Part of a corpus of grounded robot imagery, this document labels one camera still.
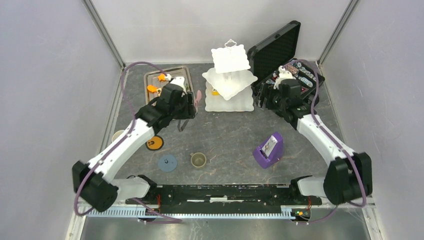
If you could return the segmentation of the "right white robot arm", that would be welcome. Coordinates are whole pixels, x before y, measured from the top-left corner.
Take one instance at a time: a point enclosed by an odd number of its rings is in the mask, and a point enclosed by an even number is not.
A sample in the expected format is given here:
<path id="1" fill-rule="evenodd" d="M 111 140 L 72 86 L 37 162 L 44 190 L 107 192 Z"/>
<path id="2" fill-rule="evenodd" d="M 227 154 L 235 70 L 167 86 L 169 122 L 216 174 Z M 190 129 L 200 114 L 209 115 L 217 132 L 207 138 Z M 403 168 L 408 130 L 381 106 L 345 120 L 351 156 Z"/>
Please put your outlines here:
<path id="1" fill-rule="evenodd" d="M 364 207 L 373 192 L 372 160 L 344 144 L 315 111 L 319 85 L 306 93 L 297 79 L 264 80 L 254 88 L 255 102 L 275 112 L 303 135 L 325 160 L 325 176 L 301 176 L 291 181 L 289 199 L 302 204 L 309 196 L 328 199 L 333 205 Z"/>

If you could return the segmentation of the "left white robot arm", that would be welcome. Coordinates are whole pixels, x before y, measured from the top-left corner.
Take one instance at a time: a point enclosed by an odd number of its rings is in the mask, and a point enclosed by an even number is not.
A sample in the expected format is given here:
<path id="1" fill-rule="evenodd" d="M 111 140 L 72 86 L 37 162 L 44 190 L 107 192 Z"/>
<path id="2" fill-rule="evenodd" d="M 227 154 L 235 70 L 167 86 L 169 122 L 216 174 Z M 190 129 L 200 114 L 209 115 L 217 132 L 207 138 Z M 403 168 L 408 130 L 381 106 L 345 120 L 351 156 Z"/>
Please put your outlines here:
<path id="1" fill-rule="evenodd" d="M 140 147 L 172 120 L 194 119 L 201 98 L 201 91 L 185 91 L 174 83 L 165 85 L 161 95 L 141 107 L 111 145 L 87 163 L 77 161 L 71 170 L 75 192 L 74 211 L 78 211 L 79 199 L 98 212 L 106 211 L 115 202 L 131 198 L 138 198 L 145 204 L 153 203 L 157 190 L 146 177 L 116 179 L 115 176 Z"/>

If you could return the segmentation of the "white three-tier cake stand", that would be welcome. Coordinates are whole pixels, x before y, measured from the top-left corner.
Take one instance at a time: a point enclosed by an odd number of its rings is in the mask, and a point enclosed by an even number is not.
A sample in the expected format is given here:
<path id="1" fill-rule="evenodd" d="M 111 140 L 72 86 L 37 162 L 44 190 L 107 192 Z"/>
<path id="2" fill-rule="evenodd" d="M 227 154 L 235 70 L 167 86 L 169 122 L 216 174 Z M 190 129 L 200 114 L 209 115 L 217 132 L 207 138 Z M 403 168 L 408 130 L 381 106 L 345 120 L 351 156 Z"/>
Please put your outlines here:
<path id="1" fill-rule="evenodd" d="M 252 84 L 258 80 L 250 71 L 243 44 L 229 39 L 223 47 L 211 49 L 214 67 L 202 73 L 206 80 L 206 112 L 252 112 Z M 212 95 L 216 89 L 220 95 Z"/>

